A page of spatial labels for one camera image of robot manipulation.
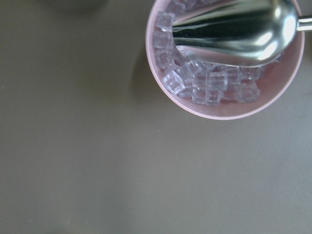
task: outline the bowl rim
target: bowl rim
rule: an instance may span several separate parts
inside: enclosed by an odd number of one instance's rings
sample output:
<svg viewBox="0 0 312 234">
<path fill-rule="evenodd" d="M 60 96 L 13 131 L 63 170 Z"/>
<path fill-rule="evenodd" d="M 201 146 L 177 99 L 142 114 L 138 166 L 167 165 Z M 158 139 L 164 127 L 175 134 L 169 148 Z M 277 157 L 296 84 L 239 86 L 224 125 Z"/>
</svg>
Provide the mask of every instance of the bowl rim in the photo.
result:
<svg viewBox="0 0 312 234">
<path fill-rule="evenodd" d="M 216 119 L 216 120 L 233 120 L 233 119 L 240 119 L 240 118 L 248 117 L 248 116 L 254 115 L 254 114 L 262 111 L 263 109 L 265 109 L 268 106 L 270 106 L 271 104 L 273 104 L 277 99 L 279 99 L 282 96 L 282 94 L 288 89 L 288 87 L 292 83 L 293 79 L 295 78 L 295 76 L 296 76 L 296 74 L 297 74 L 297 72 L 299 70 L 299 67 L 300 67 L 300 64 L 301 64 L 301 61 L 302 61 L 302 58 L 303 58 L 303 52 L 304 52 L 304 47 L 305 47 L 305 33 L 303 31 L 297 32 L 297 35 L 299 34 L 301 36 L 299 59 L 296 62 L 295 68 L 292 71 L 292 74 L 290 75 L 290 78 L 289 78 L 288 82 L 285 84 L 285 86 L 271 100 L 269 100 L 265 104 L 255 108 L 252 111 L 248 111 L 248 112 L 243 113 L 243 114 L 233 115 L 233 116 L 223 116 L 223 117 L 203 114 L 203 113 L 194 111 L 191 108 L 181 104 L 179 101 L 177 101 L 173 97 L 173 95 L 171 93 L 169 93 L 169 91 L 161 83 L 160 79 L 157 78 L 158 75 L 157 75 L 157 72 L 155 70 L 155 65 L 152 63 L 153 53 L 152 53 L 152 50 L 150 49 L 150 46 L 149 46 L 150 43 L 152 43 L 152 32 L 154 31 L 154 28 L 155 28 L 155 26 L 153 24 L 153 22 L 154 22 L 153 16 L 156 15 L 156 11 L 158 11 L 157 10 L 158 7 L 162 3 L 166 2 L 166 1 L 169 2 L 169 0 L 156 0 L 154 5 L 153 5 L 153 7 L 152 7 L 152 10 L 151 10 L 151 12 L 149 14 L 147 26 L 146 26 L 145 49 L 146 49 L 147 60 L 148 60 L 150 69 L 151 69 L 151 71 L 153 73 L 154 79 L 156 80 L 157 84 L 162 89 L 162 91 L 167 95 L 167 97 L 171 101 L 173 101 L 176 105 L 178 105 L 182 109 L 184 109 L 184 110 L 186 110 L 186 111 L 188 111 L 188 112 L 190 112 L 190 113 L 192 113 L 192 114 L 194 114 L 196 116 L 199 116 L 199 117 L 208 118 L 208 119 Z M 293 4 L 295 5 L 295 7 L 297 9 L 298 15 L 300 16 L 301 15 L 301 10 L 299 8 L 298 2 L 296 0 L 292 0 L 292 2 L 293 2 Z"/>
</svg>

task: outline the tabletop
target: tabletop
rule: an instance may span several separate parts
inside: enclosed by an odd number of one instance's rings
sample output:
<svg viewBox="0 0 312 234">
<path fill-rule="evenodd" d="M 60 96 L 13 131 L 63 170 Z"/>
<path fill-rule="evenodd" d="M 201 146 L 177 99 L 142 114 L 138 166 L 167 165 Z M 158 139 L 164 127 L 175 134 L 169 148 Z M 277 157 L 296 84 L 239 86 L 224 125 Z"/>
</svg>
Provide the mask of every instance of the tabletop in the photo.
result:
<svg viewBox="0 0 312 234">
<path fill-rule="evenodd" d="M 0 233 L 310 234 L 312 34 L 274 104 L 209 120 L 153 78 L 153 0 L 90 2 L 1 0 Z"/>
</svg>

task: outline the pink container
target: pink container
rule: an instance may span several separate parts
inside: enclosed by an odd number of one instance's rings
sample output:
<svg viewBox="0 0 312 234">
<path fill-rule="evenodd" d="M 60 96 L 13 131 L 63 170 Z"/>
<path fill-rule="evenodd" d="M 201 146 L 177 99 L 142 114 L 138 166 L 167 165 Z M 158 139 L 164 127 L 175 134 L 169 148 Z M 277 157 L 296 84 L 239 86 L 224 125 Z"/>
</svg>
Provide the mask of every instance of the pink container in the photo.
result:
<svg viewBox="0 0 312 234">
<path fill-rule="evenodd" d="M 151 71 L 161 87 L 162 91 L 178 106 L 194 115 L 210 119 L 230 120 L 253 115 L 275 102 L 288 88 L 294 79 L 303 55 L 304 33 L 297 32 L 291 45 L 285 50 L 283 59 L 280 63 L 270 64 L 264 77 L 257 81 L 261 94 L 256 102 L 236 103 L 222 102 L 218 106 L 204 106 L 193 104 L 188 99 L 182 99 L 169 93 L 163 85 L 162 78 L 164 73 L 156 66 L 153 32 L 155 30 L 156 18 L 159 11 L 163 11 L 168 6 L 170 0 L 156 0 L 149 16 L 146 30 L 146 52 Z M 299 6 L 293 0 L 297 11 L 300 13 Z"/>
</svg>

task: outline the silver scoop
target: silver scoop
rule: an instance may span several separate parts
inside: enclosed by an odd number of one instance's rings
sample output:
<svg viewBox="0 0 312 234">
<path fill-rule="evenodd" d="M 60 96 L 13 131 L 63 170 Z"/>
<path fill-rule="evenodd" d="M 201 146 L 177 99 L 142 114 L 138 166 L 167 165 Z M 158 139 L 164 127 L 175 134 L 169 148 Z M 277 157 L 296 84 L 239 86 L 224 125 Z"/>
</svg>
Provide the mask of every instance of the silver scoop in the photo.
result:
<svg viewBox="0 0 312 234">
<path fill-rule="evenodd" d="M 276 59 L 304 30 L 312 18 L 299 17 L 291 0 L 223 0 L 177 18 L 173 37 L 189 59 L 253 67 Z"/>
</svg>

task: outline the scoop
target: scoop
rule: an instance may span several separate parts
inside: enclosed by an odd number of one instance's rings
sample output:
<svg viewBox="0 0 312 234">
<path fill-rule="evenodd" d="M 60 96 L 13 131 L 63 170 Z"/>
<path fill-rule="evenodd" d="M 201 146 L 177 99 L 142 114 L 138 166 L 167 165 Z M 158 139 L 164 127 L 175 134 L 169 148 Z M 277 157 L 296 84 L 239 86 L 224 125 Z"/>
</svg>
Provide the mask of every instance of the scoop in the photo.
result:
<svg viewBox="0 0 312 234">
<path fill-rule="evenodd" d="M 305 30 L 312 30 L 312 17 L 299 17 L 291 0 L 223 0 L 179 16 L 173 37 L 188 59 L 256 67 Z"/>
</svg>

